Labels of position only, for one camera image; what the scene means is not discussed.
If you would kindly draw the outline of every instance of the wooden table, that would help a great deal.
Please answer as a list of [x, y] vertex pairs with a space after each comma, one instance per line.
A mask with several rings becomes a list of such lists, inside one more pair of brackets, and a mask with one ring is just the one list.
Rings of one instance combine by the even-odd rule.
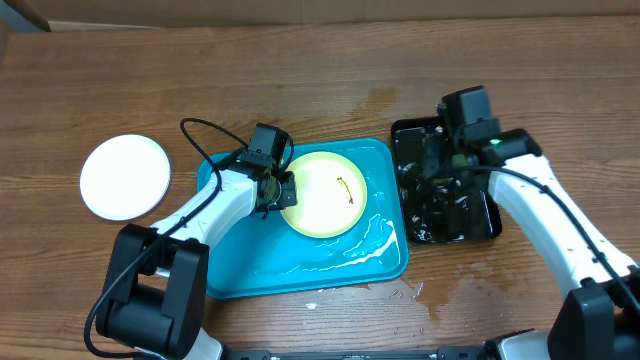
[[[611, 17], [11, 35], [0, 67], [1, 356], [90, 358], [82, 327], [123, 224], [84, 206], [83, 161], [116, 135], [157, 140], [173, 179], [137, 220], [150, 225], [195, 192], [202, 159], [183, 117], [245, 139], [262, 121], [297, 143], [384, 140], [393, 121], [484, 84], [503, 128], [526, 127], [596, 226], [639, 259], [639, 34], [640, 18]], [[211, 153], [236, 145], [190, 130]], [[278, 352], [427, 349], [549, 328], [558, 287], [503, 222], [495, 241], [412, 246], [395, 281], [210, 300], [205, 328], [231, 349]]]

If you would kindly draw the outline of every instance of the teal tray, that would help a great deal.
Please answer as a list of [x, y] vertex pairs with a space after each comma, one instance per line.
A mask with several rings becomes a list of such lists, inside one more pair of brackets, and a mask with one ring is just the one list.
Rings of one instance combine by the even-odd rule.
[[[246, 217], [211, 252], [209, 296], [232, 299], [333, 288], [392, 280], [404, 272], [409, 248], [389, 148], [376, 139], [352, 139], [296, 145], [293, 158], [315, 151], [343, 155], [362, 171], [368, 198], [358, 223], [340, 236], [315, 239], [292, 229], [279, 211], [266, 220], [262, 214]], [[205, 161], [198, 169], [198, 191], [210, 176]]]

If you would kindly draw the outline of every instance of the wood grain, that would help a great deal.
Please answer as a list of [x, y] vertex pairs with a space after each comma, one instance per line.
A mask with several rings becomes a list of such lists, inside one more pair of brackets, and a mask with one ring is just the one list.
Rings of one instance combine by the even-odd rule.
[[7, 43], [9, 42], [9, 25], [0, 19], [0, 65], [2, 65], [2, 60], [4, 60], [4, 53], [7, 49]]
[[[11, 35], [0, 71], [0, 354], [90, 358], [82, 325], [123, 224], [84, 206], [83, 161], [115, 135], [158, 141], [173, 179], [158, 208], [137, 220], [150, 225], [194, 194], [202, 160], [178, 129], [188, 116], [245, 139], [263, 121], [297, 143], [386, 140], [393, 121], [432, 114], [442, 95], [484, 84], [503, 128], [526, 127], [596, 226], [640, 258], [639, 22]], [[190, 130], [212, 153], [235, 146], [209, 129]], [[279, 352], [424, 349], [548, 328], [559, 290], [504, 213], [503, 222], [496, 241], [412, 246], [409, 268], [395, 281], [208, 300], [205, 327], [231, 349]], [[95, 339], [101, 348], [120, 348]]]
[[69, 31], [116, 31], [116, 30], [140, 30], [149, 29], [149, 26], [138, 25], [114, 25], [114, 24], [96, 24], [76, 21], [49, 21], [49, 27], [54, 32]]
[[50, 21], [157, 27], [640, 14], [637, 0], [29, 0], [29, 4]]

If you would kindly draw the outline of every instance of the black cable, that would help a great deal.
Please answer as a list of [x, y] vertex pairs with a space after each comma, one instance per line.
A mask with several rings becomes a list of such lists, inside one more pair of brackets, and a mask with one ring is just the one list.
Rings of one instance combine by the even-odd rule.
[[510, 169], [505, 169], [497, 166], [483, 166], [483, 165], [464, 166], [459, 168], [451, 168], [451, 169], [448, 169], [446, 172], [454, 173], [454, 172], [473, 172], [473, 171], [483, 171], [483, 172], [496, 171], [496, 172], [501, 172], [501, 173], [505, 173], [505, 174], [517, 177], [518, 179], [528, 182], [529, 184], [535, 186], [542, 193], [547, 194], [553, 201], [555, 201], [555, 203], [558, 204], [560, 209], [562, 209], [562, 211], [565, 213], [569, 221], [573, 224], [573, 226], [575, 226], [576, 230], [578, 230], [578, 233], [580, 233], [580, 235], [584, 239], [584, 242], [587, 243], [587, 247], [589, 247], [591, 252], [593, 252], [593, 255], [595, 256], [595, 258], [602, 264], [602, 267], [604, 267], [604, 269], [609, 273], [609, 275], [614, 280], [614, 282], [618, 285], [624, 297], [627, 299], [628, 305], [632, 307], [632, 310], [635, 312], [636, 317], [640, 319], [640, 304], [638, 303], [638, 300], [636, 300], [635, 296], [631, 292], [631, 289], [629, 289], [629, 287], [624, 283], [622, 278], [613, 269], [611, 264], [609, 264], [609, 261], [607, 260], [606, 256], [602, 252], [600, 252], [600, 250], [598, 250], [593, 240], [591, 240], [591, 238], [589, 237], [589, 234], [587, 234], [587, 231], [584, 229], [584, 227], [582, 227], [582, 224], [580, 223], [580, 221], [578, 221], [575, 215], [573, 215], [569, 207], [567, 207], [567, 205], [562, 201], [562, 199], [560, 199], [558, 195], [556, 195], [553, 191], [551, 191], [551, 189], [547, 185], [542, 185], [536, 180], [524, 174], [521, 174], [517, 171], [513, 171]]
[[[228, 130], [220, 127], [219, 125], [216, 125], [216, 124], [211, 123], [209, 121], [200, 120], [200, 119], [194, 119], [194, 118], [187, 118], [187, 119], [183, 119], [180, 122], [180, 130], [182, 130], [182, 133], [184, 134], [184, 136], [191, 143], [191, 145], [193, 145], [193, 147], [200, 154], [202, 154], [202, 156], [209, 163], [209, 165], [211, 165], [211, 169], [216, 175], [216, 180], [217, 180], [216, 186], [215, 186], [213, 192], [211, 193], [211, 195], [209, 195], [202, 203], [200, 203], [200, 205], [198, 205], [195, 209], [193, 209], [191, 212], [189, 212], [184, 217], [182, 217], [180, 219], [180, 221], [178, 221], [174, 226], [172, 226], [169, 230], [167, 230], [163, 234], [161, 234], [156, 239], [156, 241], [151, 243], [151, 245], [149, 245], [146, 249], [144, 249], [142, 252], [140, 252], [140, 254], [138, 254], [138, 256], [131, 262], [131, 264], [129, 264], [120, 273], [120, 275], [118, 275], [118, 277], [116, 277], [116, 279], [111, 283], [111, 285], [102, 293], [102, 295], [100, 295], [100, 297], [98, 298], [96, 303], [91, 308], [91, 311], [89, 312], [89, 315], [87, 316], [87, 321], [86, 321], [85, 326], [84, 326], [84, 344], [87, 347], [87, 349], [89, 350], [89, 352], [91, 352], [95, 356], [102, 357], [102, 358], [107, 358], [107, 359], [126, 359], [126, 358], [133, 358], [133, 357], [147, 358], [147, 359], [158, 359], [158, 356], [156, 356], [156, 355], [148, 354], [148, 353], [141, 352], [141, 351], [124, 352], [124, 353], [112, 353], [112, 352], [99, 350], [98, 348], [95, 347], [95, 345], [93, 345], [93, 342], [91, 341], [91, 328], [93, 326], [93, 320], [96, 317], [96, 313], [98, 312], [98, 309], [100, 308], [102, 303], [105, 301], [107, 296], [109, 296], [109, 294], [111, 294], [111, 292], [116, 287], [116, 285], [118, 285], [118, 283], [120, 283], [122, 281], [122, 279], [124, 279], [124, 277], [126, 277], [131, 271], [133, 271], [134, 269], [137, 270], [137, 267], [141, 263], [144, 263], [146, 260], [148, 260], [148, 257], [151, 255], [153, 250], [156, 249], [158, 246], [164, 244], [164, 242], [169, 238], [169, 236], [171, 236], [171, 234], [173, 234], [178, 229], [180, 229], [181, 227], [186, 225], [191, 219], [193, 219], [194, 216], [196, 216], [200, 211], [202, 211], [202, 209], [207, 207], [207, 205], [209, 205], [211, 203], [211, 201], [213, 201], [213, 199], [218, 195], [218, 193], [222, 189], [222, 177], [220, 176], [219, 169], [216, 167], [216, 164], [213, 162], [211, 157], [209, 155], [207, 155], [207, 153], [204, 152], [204, 150], [202, 150], [202, 148], [195, 142], [195, 140], [193, 140], [191, 135], [189, 135], [189, 133], [187, 132], [187, 129], [184, 127], [184, 124], [187, 123], [187, 122], [197, 122], [197, 123], [209, 125], [209, 126], [215, 128], [215, 129], [220, 130], [223, 133], [231, 136], [232, 138], [236, 139], [244, 147], [248, 146], [246, 142], [244, 142], [242, 139], [238, 138], [236, 135], [234, 135], [231, 132], [229, 132]], [[232, 153], [232, 155], [234, 155], [234, 154], [238, 154], [238, 151], [234, 151]]]
[[291, 159], [293, 159], [293, 138], [289, 134], [287, 134], [287, 136], [289, 137], [289, 147], [291, 147], [290, 149], [291, 151], [289, 152], [289, 158], [287, 159], [287, 161], [285, 161], [284, 164], [282, 164], [282, 166], [278, 170], [278, 175], [284, 174], [284, 172], [289, 167], [289, 164], [291, 164]]
[[242, 155], [243, 152], [244, 152], [243, 147], [232, 151], [229, 155], [225, 156], [224, 158], [222, 158], [216, 163], [216, 169], [218, 170], [228, 169], [229, 165], [234, 163], [238, 159], [238, 157]]
[[248, 147], [249, 147], [249, 144], [247, 144], [244, 140], [242, 140], [242, 139], [240, 139], [239, 137], [237, 137], [234, 133], [232, 133], [231, 131], [229, 131], [229, 130], [227, 130], [227, 129], [223, 128], [223, 127], [222, 127], [222, 126], [220, 126], [220, 125], [216, 125], [216, 124], [212, 123], [211, 121], [202, 120], [202, 119], [197, 119], [197, 118], [186, 118], [186, 119], [182, 119], [182, 121], [180, 122], [180, 129], [182, 129], [182, 133], [183, 133], [183, 134], [185, 134], [185, 136], [187, 137], [187, 140], [189, 140], [189, 142], [191, 143], [191, 145], [193, 145], [193, 146], [196, 148], [196, 150], [198, 150], [198, 152], [199, 152], [200, 154], [202, 154], [202, 156], [203, 156], [205, 159], [208, 159], [208, 158], [209, 158], [209, 155], [207, 155], [207, 153], [205, 153], [204, 151], [202, 151], [202, 149], [200, 148], [200, 146], [198, 146], [198, 145], [195, 143], [195, 141], [193, 141], [193, 139], [191, 139], [191, 136], [189, 136], [189, 135], [186, 133], [186, 130], [184, 129], [184, 124], [185, 124], [185, 123], [188, 123], [188, 122], [195, 122], [195, 123], [199, 123], [199, 124], [204, 124], [204, 125], [207, 125], [207, 126], [211, 126], [212, 128], [214, 128], [214, 129], [216, 129], [216, 130], [218, 130], [218, 131], [222, 131], [222, 132], [223, 132], [223, 133], [225, 133], [226, 135], [228, 135], [228, 136], [230, 136], [230, 137], [234, 138], [237, 142], [239, 142], [240, 144], [242, 144], [242, 146], [244, 146], [244, 147], [246, 147], [246, 148], [248, 148]]

